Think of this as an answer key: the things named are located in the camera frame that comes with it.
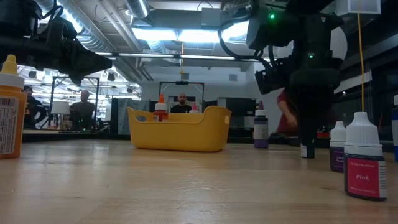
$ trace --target fluorescent light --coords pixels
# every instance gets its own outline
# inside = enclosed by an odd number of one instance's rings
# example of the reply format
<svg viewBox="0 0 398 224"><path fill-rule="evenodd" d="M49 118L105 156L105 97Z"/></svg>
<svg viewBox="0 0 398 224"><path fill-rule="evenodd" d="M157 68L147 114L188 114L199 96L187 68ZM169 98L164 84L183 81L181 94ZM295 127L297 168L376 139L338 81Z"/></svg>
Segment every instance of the fluorescent light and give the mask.
<svg viewBox="0 0 398 224"><path fill-rule="evenodd" d="M181 55L182 59L203 59L203 60L231 60L235 61L236 59L234 57L228 57L228 56L211 56L211 55ZM262 58L265 61L269 62L269 58ZM244 59L241 60L244 62L258 62L258 60L255 59Z"/></svg>
<svg viewBox="0 0 398 224"><path fill-rule="evenodd" d="M249 21L233 24L230 28L225 29L223 31L223 39L227 41L231 38L244 36L242 40L246 40L246 36L248 34L248 26L249 26Z"/></svg>
<svg viewBox="0 0 398 224"><path fill-rule="evenodd" d="M174 58L172 54L141 54L141 53L120 53L120 57L142 57L142 58Z"/></svg>
<svg viewBox="0 0 398 224"><path fill-rule="evenodd" d="M168 29L140 29L132 28L134 35L137 39L146 41L158 41L158 40L177 40L177 35L173 30Z"/></svg>
<svg viewBox="0 0 398 224"><path fill-rule="evenodd" d="M217 31L210 30L183 30L180 40L189 43L218 43Z"/></svg>
<svg viewBox="0 0 398 224"><path fill-rule="evenodd" d="M108 52L97 52L96 54L98 54L100 56L112 56L112 53L108 53Z"/></svg>

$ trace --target orange bottle cap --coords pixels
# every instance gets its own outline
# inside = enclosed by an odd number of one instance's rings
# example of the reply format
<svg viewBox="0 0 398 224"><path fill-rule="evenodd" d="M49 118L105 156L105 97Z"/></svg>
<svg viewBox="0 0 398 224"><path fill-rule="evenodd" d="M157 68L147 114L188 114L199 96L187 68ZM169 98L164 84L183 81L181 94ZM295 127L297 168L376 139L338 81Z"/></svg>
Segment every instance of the orange bottle cap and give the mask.
<svg viewBox="0 0 398 224"><path fill-rule="evenodd" d="M164 103L164 95L163 95L163 93L161 93L160 96L159 96L159 103Z"/></svg>

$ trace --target purple bottle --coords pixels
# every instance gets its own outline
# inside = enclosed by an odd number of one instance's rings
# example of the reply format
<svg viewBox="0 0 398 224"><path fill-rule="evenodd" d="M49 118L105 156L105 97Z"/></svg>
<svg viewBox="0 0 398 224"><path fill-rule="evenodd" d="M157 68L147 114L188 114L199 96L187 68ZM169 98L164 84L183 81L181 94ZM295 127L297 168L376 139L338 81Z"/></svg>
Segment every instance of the purple bottle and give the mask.
<svg viewBox="0 0 398 224"><path fill-rule="evenodd" d="M254 118L253 140L255 148L268 148L268 118L262 101L259 103L259 109L256 110L256 117Z"/></svg>
<svg viewBox="0 0 398 224"><path fill-rule="evenodd" d="M342 121L337 121L330 131L330 170L344 172L344 145L346 143L346 128Z"/></svg>

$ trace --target person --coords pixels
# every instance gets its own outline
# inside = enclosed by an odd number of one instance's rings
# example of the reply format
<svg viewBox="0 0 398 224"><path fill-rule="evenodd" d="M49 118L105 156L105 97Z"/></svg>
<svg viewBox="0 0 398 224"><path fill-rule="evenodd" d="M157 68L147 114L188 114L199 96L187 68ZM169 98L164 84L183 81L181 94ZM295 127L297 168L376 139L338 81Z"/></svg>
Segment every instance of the person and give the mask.
<svg viewBox="0 0 398 224"><path fill-rule="evenodd" d="M296 112L295 103L289 98L286 90L283 89L277 98L278 107L282 111L282 116L279 120L277 133L285 137L299 136L299 121ZM334 125L336 118L332 109L327 112L326 120L324 120L324 127Z"/></svg>
<svg viewBox="0 0 398 224"><path fill-rule="evenodd" d="M283 89L277 98L278 107L282 111L282 116L279 120L277 133L285 136L299 135L299 122L297 115L294 112L294 104L287 97L286 91Z"/></svg>
<svg viewBox="0 0 398 224"><path fill-rule="evenodd" d="M22 92L27 95L24 129L36 129L36 124L45 119L48 111L44 108L43 104L39 100L36 100L32 96L32 87L26 85L24 86Z"/></svg>
<svg viewBox="0 0 398 224"><path fill-rule="evenodd" d="M190 105L187 105L187 96L185 93L180 93L178 95L178 104L173 106L171 109L171 113L189 113L192 110Z"/></svg>
<svg viewBox="0 0 398 224"><path fill-rule="evenodd" d="M90 93L83 90L80 93L80 102L70 106L70 120L72 121L72 130L82 131L90 130L92 126L92 115L95 109L94 103L88 101Z"/></svg>

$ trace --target desk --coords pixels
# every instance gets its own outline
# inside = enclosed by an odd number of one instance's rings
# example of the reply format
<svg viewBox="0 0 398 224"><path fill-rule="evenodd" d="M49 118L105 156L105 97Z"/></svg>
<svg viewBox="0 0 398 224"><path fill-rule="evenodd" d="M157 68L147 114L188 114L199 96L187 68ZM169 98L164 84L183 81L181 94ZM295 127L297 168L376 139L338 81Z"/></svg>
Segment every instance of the desk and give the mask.
<svg viewBox="0 0 398 224"><path fill-rule="evenodd" d="M132 149L129 141L23 144L0 161L0 223L397 223L398 164L386 202L351 198L328 151L228 145L219 153Z"/></svg>

